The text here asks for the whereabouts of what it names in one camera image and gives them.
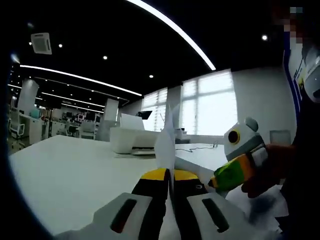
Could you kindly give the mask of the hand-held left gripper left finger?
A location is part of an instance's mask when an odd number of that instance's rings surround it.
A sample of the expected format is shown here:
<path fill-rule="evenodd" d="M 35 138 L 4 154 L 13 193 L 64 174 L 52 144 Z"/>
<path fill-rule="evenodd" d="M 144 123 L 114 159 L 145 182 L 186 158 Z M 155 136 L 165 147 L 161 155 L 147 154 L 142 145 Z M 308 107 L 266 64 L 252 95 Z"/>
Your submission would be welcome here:
<path fill-rule="evenodd" d="M 57 234 L 56 240 L 157 240 L 166 214 L 168 169 L 143 174 L 132 192 L 122 193 L 98 209 L 79 230 Z"/>

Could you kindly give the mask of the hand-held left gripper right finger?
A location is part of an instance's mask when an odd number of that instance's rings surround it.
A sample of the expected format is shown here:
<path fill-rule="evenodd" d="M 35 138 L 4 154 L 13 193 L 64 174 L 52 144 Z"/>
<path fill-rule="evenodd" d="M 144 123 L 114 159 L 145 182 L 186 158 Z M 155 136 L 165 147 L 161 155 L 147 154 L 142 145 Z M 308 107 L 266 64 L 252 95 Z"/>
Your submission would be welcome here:
<path fill-rule="evenodd" d="M 192 172 L 175 169 L 172 205 L 182 240 L 272 240 L 273 234 L 251 225 L 237 206 L 208 192 Z"/>

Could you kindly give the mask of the person's right hand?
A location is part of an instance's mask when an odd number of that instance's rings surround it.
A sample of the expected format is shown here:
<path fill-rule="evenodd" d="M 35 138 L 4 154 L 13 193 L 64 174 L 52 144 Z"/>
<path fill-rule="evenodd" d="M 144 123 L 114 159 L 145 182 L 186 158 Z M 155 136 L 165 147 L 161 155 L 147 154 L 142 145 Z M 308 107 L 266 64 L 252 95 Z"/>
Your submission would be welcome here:
<path fill-rule="evenodd" d="M 271 187 L 278 185 L 280 180 L 286 179 L 291 171 L 297 149 L 294 145 L 282 146 L 276 144 L 266 145 L 267 160 L 261 168 L 246 181 L 241 190 L 249 198 L 256 198 Z"/>

